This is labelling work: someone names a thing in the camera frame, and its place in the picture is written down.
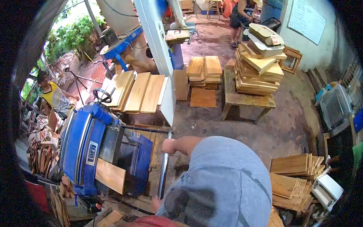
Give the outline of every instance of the cap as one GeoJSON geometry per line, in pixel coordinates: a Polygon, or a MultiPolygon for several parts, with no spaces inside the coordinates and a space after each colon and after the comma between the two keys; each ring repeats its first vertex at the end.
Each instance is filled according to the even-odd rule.
{"type": "Polygon", "coordinates": [[[39,70],[37,82],[38,83],[42,82],[44,80],[45,75],[46,75],[46,72],[39,70]]]}

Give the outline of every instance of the man in gray shirt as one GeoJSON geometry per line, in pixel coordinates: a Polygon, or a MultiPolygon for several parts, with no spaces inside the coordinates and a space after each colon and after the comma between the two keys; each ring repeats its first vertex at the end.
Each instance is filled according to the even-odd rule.
{"type": "Polygon", "coordinates": [[[189,226],[265,227],[272,190],[269,172],[243,143],[220,136],[166,139],[162,151],[190,157],[189,169],[154,197],[156,215],[189,226]]]}

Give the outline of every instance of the wooden table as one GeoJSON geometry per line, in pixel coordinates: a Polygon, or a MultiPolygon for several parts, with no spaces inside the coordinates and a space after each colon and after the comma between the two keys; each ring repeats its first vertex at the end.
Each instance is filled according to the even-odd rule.
{"type": "Polygon", "coordinates": [[[255,124],[258,124],[271,109],[275,108],[275,101],[272,94],[269,96],[238,94],[236,92],[236,82],[234,81],[234,68],[231,65],[224,66],[224,93],[225,105],[221,121],[226,119],[232,105],[263,108],[259,117],[254,121],[255,124]]]}

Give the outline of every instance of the cardboard box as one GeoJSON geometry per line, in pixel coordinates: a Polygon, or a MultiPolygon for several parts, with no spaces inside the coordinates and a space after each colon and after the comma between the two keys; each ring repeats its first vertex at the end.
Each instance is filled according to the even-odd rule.
{"type": "Polygon", "coordinates": [[[279,34],[264,25],[251,23],[249,24],[248,31],[267,45],[278,46],[285,44],[279,34]]]}
{"type": "Polygon", "coordinates": [[[250,38],[248,44],[255,48],[264,58],[282,54],[285,48],[283,45],[267,46],[251,33],[248,35],[248,37],[250,38]]]}

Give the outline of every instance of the plastic storage bin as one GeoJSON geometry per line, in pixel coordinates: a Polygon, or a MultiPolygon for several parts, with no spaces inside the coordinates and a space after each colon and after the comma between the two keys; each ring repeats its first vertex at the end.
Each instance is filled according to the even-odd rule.
{"type": "Polygon", "coordinates": [[[351,98],[340,84],[322,95],[320,106],[329,130],[336,128],[345,118],[349,117],[352,113],[350,103],[351,98]]]}

